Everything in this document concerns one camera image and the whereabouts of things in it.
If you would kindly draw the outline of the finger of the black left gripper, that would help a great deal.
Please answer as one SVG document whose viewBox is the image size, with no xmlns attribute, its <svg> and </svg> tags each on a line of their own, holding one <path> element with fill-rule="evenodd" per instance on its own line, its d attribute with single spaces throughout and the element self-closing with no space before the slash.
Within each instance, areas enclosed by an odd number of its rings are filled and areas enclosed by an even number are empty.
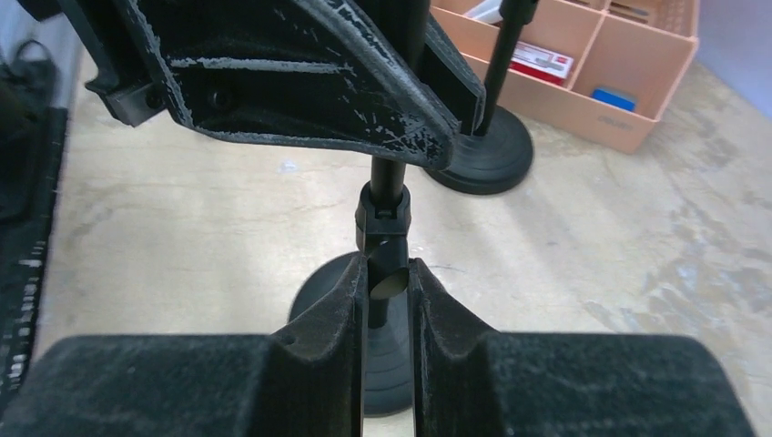
<svg viewBox="0 0 772 437">
<path fill-rule="evenodd" d="M 430 19 L 411 68 L 354 1 L 120 1 L 171 117 L 217 140 L 446 168 L 485 91 Z"/>
</svg>

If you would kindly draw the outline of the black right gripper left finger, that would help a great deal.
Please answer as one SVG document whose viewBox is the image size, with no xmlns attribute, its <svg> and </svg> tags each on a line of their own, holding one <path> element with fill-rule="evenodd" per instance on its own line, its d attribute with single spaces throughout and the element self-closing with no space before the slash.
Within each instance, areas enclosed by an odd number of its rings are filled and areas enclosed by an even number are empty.
<svg viewBox="0 0 772 437">
<path fill-rule="evenodd" d="M 54 344 L 4 436 L 359 436 L 367 262 L 270 335 L 84 335 Z"/>
</svg>

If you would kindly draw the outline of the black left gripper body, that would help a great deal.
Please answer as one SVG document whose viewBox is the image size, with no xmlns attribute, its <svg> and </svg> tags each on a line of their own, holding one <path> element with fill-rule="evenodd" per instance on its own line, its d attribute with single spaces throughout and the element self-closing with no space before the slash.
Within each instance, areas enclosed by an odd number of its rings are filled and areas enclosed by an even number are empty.
<svg viewBox="0 0 772 437">
<path fill-rule="evenodd" d="M 139 24 L 128 21 L 128 1 L 19 1 L 37 22 L 63 15 L 96 64 L 96 76 L 86 89 L 97 95 L 117 121 L 138 127 L 166 112 L 168 91 L 153 77 L 146 50 L 138 42 Z"/>
</svg>

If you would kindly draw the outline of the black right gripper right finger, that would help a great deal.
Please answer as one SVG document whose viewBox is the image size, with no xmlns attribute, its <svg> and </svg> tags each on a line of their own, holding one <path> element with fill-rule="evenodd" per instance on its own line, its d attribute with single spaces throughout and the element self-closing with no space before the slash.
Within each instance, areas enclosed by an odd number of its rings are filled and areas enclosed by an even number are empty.
<svg viewBox="0 0 772 437">
<path fill-rule="evenodd" d="M 414 259 L 418 436 L 751 436 L 717 358 L 685 336 L 504 332 Z"/>
</svg>

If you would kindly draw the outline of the black mic stand for pink mic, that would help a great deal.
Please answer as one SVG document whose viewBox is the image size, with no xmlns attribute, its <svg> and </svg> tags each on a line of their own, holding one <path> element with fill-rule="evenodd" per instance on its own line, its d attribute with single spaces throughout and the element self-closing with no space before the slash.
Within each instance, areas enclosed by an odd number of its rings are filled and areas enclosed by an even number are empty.
<svg viewBox="0 0 772 437">
<path fill-rule="evenodd" d="M 428 176 L 452 190 L 496 195 L 520 184 L 534 156 L 533 139 L 520 118 L 498 105 L 506 74 L 523 28 L 533 20 L 536 1 L 503 1 L 503 18 L 484 78 L 486 102 L 481 124 L 462 142 L 445 170 Z"/>
</svg>

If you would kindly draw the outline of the black mic stand with green mic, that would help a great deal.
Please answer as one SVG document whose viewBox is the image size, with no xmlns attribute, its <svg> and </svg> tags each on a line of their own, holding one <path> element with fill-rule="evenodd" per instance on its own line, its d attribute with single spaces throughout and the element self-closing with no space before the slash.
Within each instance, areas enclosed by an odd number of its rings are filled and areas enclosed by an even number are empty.
<svg viewBox="0 0 772 437">
<path fill-rule="evenodd" d="M 417 71 L 425 42 L 427 1 L 361 1 L 381 33 L 411 71 Z M 357 246 L 368 261 L 367 355 L 363 361 L 363 413 L 386 417 L 412 405 L 408 352 L 409 282 L 407 232 L 410 197 L 405 164 L 373 158 L 371 177 L 355 212 Z"/>
</svg>

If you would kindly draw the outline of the red capped white marker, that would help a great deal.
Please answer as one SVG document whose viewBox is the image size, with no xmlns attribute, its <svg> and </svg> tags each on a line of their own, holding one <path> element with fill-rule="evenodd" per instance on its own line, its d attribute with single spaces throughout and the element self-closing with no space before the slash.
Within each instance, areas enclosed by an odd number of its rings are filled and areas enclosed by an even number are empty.
<svg viewBox="0 0 772 437">
<path fill-rule="evenodd" d="M 496 25 L 503 21 L 502 3 L 502 0 L 483 0 L 463 15 L 481 23 Z"/>
</svg>

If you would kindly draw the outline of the red white staples box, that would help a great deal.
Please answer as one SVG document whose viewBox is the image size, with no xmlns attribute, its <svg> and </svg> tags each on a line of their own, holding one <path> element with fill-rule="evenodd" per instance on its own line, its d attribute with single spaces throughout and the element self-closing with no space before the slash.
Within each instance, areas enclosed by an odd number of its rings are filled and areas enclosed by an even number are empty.
<svg viewBox="0 0 772 437">
<path fill-rule="evenodd" d="M 518 42 L 509 68 L 554 85 L 562 86 L 574 65 L 571 56 L 525 42 Z"/>
</svg>

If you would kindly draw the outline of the orange plastic file organizer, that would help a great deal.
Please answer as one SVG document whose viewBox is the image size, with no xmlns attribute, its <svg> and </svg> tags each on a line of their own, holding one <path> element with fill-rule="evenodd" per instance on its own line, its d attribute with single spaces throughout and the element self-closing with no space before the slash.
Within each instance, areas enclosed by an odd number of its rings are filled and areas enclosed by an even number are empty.
<svg viewBox="0 0 772 437">
<path fill-rule="evenodd" d="M 574 59 L 562 86 L 508 71 L 498 98 L 521 116 L 632 153 L 662 119 L 698 48 L 697 1 L 542 1 L 525 43 Z M 596 87 L 637 98 L 634 112 L 591 98 Z"/>
</svg>

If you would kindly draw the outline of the blue small box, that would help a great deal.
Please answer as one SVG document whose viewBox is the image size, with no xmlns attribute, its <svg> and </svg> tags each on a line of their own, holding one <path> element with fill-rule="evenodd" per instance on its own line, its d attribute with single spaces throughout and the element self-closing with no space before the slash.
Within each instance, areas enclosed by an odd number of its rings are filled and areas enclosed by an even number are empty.
<svg viewBox="0 0 772 437">
<path fill-rule="evenodd" d="M 624 91 L 606 86 L 596 87 L 591 94 L 591 98 L 629 112 L 634 112 L 637 105 L 636 97 Z"/>
</svg>

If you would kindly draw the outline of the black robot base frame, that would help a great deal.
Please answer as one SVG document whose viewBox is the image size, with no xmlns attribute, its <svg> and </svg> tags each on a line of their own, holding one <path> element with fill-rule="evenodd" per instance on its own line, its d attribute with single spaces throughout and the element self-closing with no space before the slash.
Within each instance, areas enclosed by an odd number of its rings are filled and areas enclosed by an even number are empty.
<svg viewBox="0 0 772 437">
<path fill-rule="evenodd" d="M 59 78 L 49 50 L 1 63 L 1 408 L 31 365 L 41 310 L 68 111 L 54 107 Z"/>
</svg>

